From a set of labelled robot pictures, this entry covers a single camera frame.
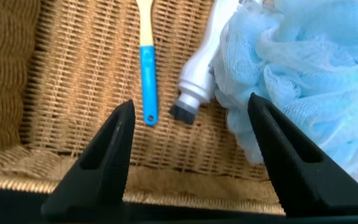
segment white bottle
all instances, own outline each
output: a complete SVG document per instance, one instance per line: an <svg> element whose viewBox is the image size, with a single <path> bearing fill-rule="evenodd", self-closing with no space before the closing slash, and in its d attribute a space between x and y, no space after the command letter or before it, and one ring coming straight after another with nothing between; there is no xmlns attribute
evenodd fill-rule
<svg viewBox="0 0 358 224"><path fill-rule="evenodd" d="M175 119L193 124L198 108L213 97L215 80L209 66L219 47L223 27L240 5L239 0L215 0L209 15L204 39L197 52L181 71L179 90L181 95L171 107Z"/></svg>

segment brush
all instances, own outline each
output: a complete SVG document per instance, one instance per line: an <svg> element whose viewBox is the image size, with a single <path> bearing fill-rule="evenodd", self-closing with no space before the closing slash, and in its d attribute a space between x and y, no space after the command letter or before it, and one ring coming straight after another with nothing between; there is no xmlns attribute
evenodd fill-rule
<svg viewBox="0 0 358 224"><path fill-rule="evenodd" d="M140 67L142 73L143 120L148 126L158 122L157 77L152 32L154 0L136 0L140 14Z"/></svg>

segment blue handle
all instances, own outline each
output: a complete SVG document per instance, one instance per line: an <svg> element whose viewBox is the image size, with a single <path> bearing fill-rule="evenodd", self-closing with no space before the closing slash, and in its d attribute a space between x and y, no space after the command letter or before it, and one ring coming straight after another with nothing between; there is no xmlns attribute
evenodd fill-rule
<svg viewBox="0 0 358 224"><path fill-rule="evenodd" d="M142 69L143 120L149 126L158 122L157 77L154 46L140 46Z"/></svg>

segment white plastic bottle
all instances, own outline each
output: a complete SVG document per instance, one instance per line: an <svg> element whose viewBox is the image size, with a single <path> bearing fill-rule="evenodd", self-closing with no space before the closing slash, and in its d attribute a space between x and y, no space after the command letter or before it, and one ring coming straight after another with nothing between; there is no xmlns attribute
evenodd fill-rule
<svg viewBox="0 0 358 224"><path fill-rule="evenodd" d="M221 31L236 12L240 2L242 1L215 0L203 42L181 71L178 86L181 95L170 110L175 119L193 124L200 104L209 103L213 97L215 80L210 73L209 64L218 50Z"/></svg>

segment wicker basket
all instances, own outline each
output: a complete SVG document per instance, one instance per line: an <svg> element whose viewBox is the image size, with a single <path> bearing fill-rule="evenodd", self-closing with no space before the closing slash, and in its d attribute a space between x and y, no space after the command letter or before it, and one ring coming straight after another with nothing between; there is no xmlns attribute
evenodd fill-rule
<svg viewBox="0 0 358 224"><path fill-rule="evenodd" d="M214 101L193 126L168 114L213 0L155 0L160 122L142 121L135 0L0 0L0 189L51 192L120 103L137 124L128 201L283 213Z"/></svg>

